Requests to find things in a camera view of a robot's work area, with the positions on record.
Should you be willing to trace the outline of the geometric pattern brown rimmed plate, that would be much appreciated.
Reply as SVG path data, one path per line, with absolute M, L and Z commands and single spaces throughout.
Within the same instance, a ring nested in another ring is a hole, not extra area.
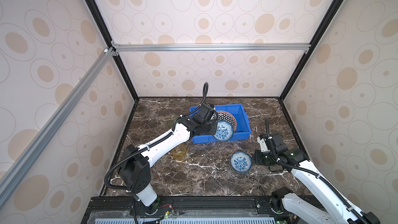
M 235 117 L 231 113 L 226 111 L 217 111 L 217 113 L 218 113 L 218 120 L 228 122 L 232 126 L 233 131 L 235 132 L 237 128 L 237 121 Z

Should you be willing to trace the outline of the blue floral small bowl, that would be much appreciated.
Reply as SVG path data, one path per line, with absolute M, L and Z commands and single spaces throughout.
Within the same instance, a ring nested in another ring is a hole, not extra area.
M 218 141 L 229 141 L 234 134 L 233 126 L 224 120 L 218 121 L 214 138 Z

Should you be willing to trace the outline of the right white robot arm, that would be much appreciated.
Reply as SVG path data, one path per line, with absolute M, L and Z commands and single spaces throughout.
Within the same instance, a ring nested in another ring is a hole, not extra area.
M 362 209 L 344 197 L 317 170 L 308 155 L 300 148 L 289 149 L 279 133 L 271 133 L 269 119 L 265 119 L 266 133 L 257 138 L 260 149 L 255 151 L 255 162 L 260 166 L 280 166 L 299 179 L 323 209 L 308 203 L 287 187 L 274 192 L 270 206 L 275 214 L 292 213 L 308 224 L 379 224 L 372 212 Z

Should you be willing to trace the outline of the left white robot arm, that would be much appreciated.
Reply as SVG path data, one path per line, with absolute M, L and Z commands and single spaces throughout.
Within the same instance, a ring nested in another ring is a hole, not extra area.
M 206 82 L 199 106 L 177 117 L 167 132 L 146 144 L 127 147 L 121 161 L 105 174 L 104 185 L 109 189 L 127 190 L 144 206 L 154 206 L 158 201 L 158 195 L 150 183 L 153 165 L 189 139 L 201 135 L 215 135 L 217 131 L 218 113 L 213 105 L 206 103 L 207 92 Z

